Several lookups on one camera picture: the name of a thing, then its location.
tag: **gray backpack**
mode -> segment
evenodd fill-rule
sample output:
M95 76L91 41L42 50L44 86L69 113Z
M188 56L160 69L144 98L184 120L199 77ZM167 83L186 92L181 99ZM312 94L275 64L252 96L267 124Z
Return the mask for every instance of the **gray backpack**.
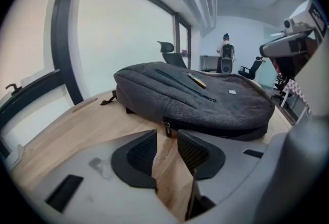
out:
M121 69L114 79L114 97L127 113L164 123L168 137L171 129L189 129L236 140L257 139L267 132L275 109L260 87L235 74L206 73L151 62Z

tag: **backpack strap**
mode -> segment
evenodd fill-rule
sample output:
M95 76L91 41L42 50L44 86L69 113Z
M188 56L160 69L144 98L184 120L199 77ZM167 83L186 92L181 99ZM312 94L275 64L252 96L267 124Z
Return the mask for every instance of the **backpack strap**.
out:
M105 104L111 103L114 99L116 99L117 98L117 91L116 90L113 90L112 91L112 95L113 96L108 101L107 100L103 100L100 105L105 105Z

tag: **office chair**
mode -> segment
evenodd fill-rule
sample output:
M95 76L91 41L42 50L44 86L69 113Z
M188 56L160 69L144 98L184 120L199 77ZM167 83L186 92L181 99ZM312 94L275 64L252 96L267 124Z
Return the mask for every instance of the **office chair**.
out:
M158 43L161 45L160 52L162 52L162 57L166 63L187 69L182 56L179 53L171 53L175 50L173 44L161 41L158 41ZM217 69L204 69L202 71L210 72L214 70L216 71Z
M241 66L243 70L239 70L238 73L242 75L243 77L246 77L250 80L255 79L256 71L262 64L262 57L256 57L256 60L254 61L252 67L248 69L247 67Z

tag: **wooden table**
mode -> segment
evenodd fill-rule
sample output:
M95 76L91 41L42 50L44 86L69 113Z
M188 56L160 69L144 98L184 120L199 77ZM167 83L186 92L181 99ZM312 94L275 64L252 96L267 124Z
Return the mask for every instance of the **wooden table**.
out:
M58 117L25 146L13 179L23 189L33 190L52 169L78 150L143 130L157 129L158 152L152 176L157 181L158 197L177 219L183 221L192 188L192 176L177 151L177 137L166 137L163 124L136 114L126 114L116 100L100 106L112 93L90 98ZM275 110L268 132L256 141L268 143L273 134L286 132L290 124Z

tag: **small black rectangle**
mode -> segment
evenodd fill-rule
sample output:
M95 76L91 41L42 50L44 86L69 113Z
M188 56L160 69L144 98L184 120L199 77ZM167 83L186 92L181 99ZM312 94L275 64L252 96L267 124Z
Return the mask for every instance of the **small black rectangle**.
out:
M247 149L243 153L248 155L248 156L253 156L253 157L257 157L257 158L262 158L262 156L264 154L262 152L251 150L251 149Z
M53 193L46 199L46 203L62 213L68 202L81 184L83 177L68 175Z

